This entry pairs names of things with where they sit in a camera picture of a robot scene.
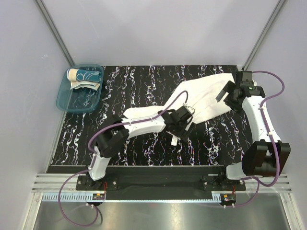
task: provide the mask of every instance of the blue patterned towel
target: blue patterned towel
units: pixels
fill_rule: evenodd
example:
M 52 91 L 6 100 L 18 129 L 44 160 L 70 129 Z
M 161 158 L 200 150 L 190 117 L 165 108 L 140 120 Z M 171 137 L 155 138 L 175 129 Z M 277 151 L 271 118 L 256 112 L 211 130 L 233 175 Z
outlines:
M 67 78 L 70 82 L 73 81 L 91 81 L 100 82 L 101 72 L 87 71 L 83 69 L 69 69 L 67 70 Z

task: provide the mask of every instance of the black marble surface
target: black marble surface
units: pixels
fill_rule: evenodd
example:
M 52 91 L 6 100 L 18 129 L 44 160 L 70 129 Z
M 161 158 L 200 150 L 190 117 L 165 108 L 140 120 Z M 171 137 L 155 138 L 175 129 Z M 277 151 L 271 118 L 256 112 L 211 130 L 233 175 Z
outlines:
M 111 114 L 130 107 L 163 105 L 182 81 L 217 73 L 234 73 L 236 66 L 118 66 L 105 67 L 98 108 L 90 114 L 67 113 L 52 165 L 88 165 L 91 136 Z M 187 142 L 171 146 L 168 133 L 127 140 L 111 165 L 228 165 L 241 161 L 252 142 L 244 113 L 232 111 L 198 124 Z

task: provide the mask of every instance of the blue plastic basket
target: blue plastic basket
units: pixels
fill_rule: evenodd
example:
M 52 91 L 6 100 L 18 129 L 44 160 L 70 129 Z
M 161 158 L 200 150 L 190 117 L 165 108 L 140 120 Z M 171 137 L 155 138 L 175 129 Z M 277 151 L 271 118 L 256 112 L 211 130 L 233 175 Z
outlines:
M 88 88 L 71 90 L 71 82 L 67 79 L 67 71 L 63 76 L 57 97 L 57 108 L 69 113 L 90 113 L 94 111 L 99 103 L 102 90 L 104 69 L 96 64 L 76 65 L 71 69 L 83 69 L 101 72 L 100 87 L 97 91 Z

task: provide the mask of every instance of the metal floor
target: metal floor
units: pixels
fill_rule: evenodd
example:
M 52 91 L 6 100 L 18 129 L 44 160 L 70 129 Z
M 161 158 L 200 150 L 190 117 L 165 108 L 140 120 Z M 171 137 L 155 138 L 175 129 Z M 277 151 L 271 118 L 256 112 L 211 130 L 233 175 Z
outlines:
M 249 200 L 247 194 L 237 194 L 237 204 Z M 90 223 L 95 211 L 81 203 L 62 203 L 68 216 L 81 224 Z M 103 222 L 91 230 L 289 230 L 281 198 L 278 194 L 258 194 L 249 205 L 238 208 L 213 208 L 196 203 L 104 203 L 99 206 Z M 56 202 L 42 202 L 35 230 L 78 230 L 62 219 Z

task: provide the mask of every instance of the white cloth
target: white cloth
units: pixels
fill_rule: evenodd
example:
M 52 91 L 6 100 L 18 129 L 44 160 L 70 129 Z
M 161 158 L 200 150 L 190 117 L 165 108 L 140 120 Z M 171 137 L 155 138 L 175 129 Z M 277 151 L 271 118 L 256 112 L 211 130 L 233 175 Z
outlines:
M 124 112 L 124 116 L 129 119 L 151 116 L 158 111 L 164 110 L 178 94 L 186 90 L 189 93 L 187 105 L 195 109 L 192 122 L 199 124 L 230 111 L 230 108 L 223 102 L 226 95 L 219 103 L 215 99 L 228 81 L 234 82 L 231 73 L 220 73 L 195 80 L 183 81 L 177 86 L 165 105 L 129 108 Z M 177 110 L 183 105 L 185 99 L 186 94 L 183 93 L 169 109 Z

